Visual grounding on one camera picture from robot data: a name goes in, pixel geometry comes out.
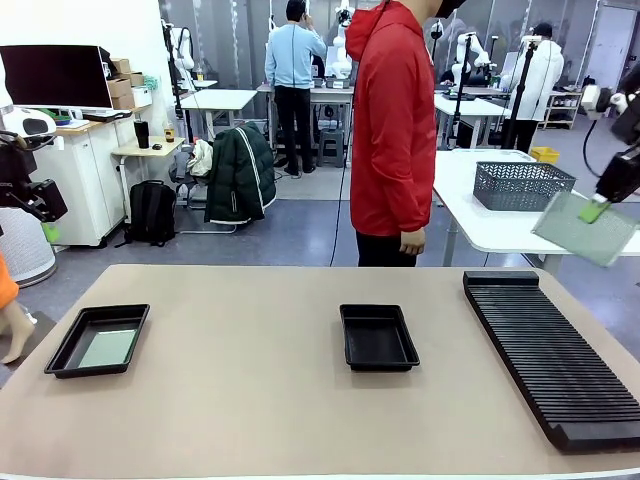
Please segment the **orange garment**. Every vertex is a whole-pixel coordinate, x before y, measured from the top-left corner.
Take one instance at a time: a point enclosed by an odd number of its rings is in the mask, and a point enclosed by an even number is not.
[[[0,308],[4,308],[18,297],[18,284],[11,280],[9,269],[0,253]]]

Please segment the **black basket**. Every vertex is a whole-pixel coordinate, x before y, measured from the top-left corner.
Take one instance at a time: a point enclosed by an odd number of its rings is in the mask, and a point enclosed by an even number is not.
[[[548,163],[478,162],[473,195],[489,210],[542,212],[575,177]]]

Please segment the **green puffer jacket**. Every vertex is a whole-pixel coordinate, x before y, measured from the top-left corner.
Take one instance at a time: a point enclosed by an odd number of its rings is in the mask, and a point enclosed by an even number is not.
[[[273,153],[256,124],[219,133],[213,142],[205,222],[261,220],[275,198]]]

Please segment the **red jacket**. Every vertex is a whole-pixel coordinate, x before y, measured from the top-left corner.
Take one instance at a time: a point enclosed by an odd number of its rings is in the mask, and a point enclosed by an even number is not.
[[[360,62],[351,221],[365,235],[394,236],[429,223],[435,72],[422,28],[404,5],[392,1],[371,34],[381,8],[356,11],[347,30],[347,52]]]

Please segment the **yellow bin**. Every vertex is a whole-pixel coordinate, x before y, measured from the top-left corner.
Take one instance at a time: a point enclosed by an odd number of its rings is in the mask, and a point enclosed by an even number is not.
[[[558,158],[560,158],[560,152],[551,147],[533,147],[531,149],[531,156],[538,162],[556,163]]]

